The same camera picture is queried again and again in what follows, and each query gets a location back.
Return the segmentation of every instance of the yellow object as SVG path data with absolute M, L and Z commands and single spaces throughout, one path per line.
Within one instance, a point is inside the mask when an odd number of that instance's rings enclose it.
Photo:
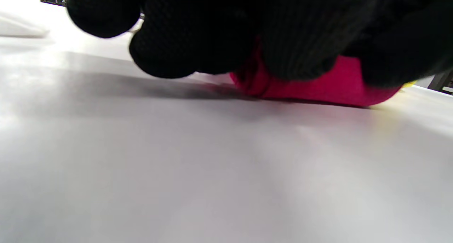
M 406 84 L 403 85 L 402 88 L 410 88 L 410 87 L 413 86 L 416 82 L 417 82 L 417 80 L 412 81 L 412 82 L 409 82 L 409 83 L 406 83 Z

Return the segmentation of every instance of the pink sponge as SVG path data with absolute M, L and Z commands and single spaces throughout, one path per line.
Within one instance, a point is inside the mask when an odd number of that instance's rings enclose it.
M 379 89 L 362 80 L 360 60 L 338 56 L 335 66 L 312 81 L 283 81 L 272 77 L 260 48 L 236 72 L 230 73 L 235 85 L 246 95 L 263 99 L 302 99 L 352 106 L 371 106 L 392 97 L 400 88 Z

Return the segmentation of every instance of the white table surface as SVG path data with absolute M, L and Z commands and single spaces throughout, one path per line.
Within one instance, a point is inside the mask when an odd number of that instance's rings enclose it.
M 453 97 L 373 109 L 158 80 L 44 4 L 0 38 L 0 243 L 451 243 Z

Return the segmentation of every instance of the black glove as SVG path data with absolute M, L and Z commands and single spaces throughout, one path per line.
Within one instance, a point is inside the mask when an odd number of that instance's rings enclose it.
M 251 55 L 254 41 L 262 42 L 263 59 L 270 74 L 282 80 L 312 80 L 329 71 L 344 53 L 359 57 L 364 80 L 380 87 L 401 85 L 440 68 L 434 67 L 451 46 L 451 6 L 441 6 L 442 18 L 429 18 L 440 9 L 424 3 L 421 21 L 379 24 L 398 0 L 67 0 L 71 19 L 84 31 L 109 38 L 129 30 L 143 11 L 142 28 L 134 35 L 130 53 L 136 64 L 156 77 L 186 77 L 195 71 L 222 74 L 238 69 Z M 428 18 L 438 30 L 447 22 L 442 37 L 445 47 L 432 46 L 434 33 L 413 30 Z M 367 39 L 358 39 L 368 35 Z M 439 49 L 434 56 L 413 54 L 429 62 L 412 71 L 406 48 L 417 44 Z

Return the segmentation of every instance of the red object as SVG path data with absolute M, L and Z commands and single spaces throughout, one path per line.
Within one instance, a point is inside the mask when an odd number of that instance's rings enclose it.
M 237 72 L 234 84 L 246 95 L 263 99 L 302 99 L 352 106 L 371 106 L 392 97 L 400 88 L 378 89 L 363 82 L 360 60 L 338 56 L 332 70 L 312 81 L 283 81 L 272 77 L 258 47 Z

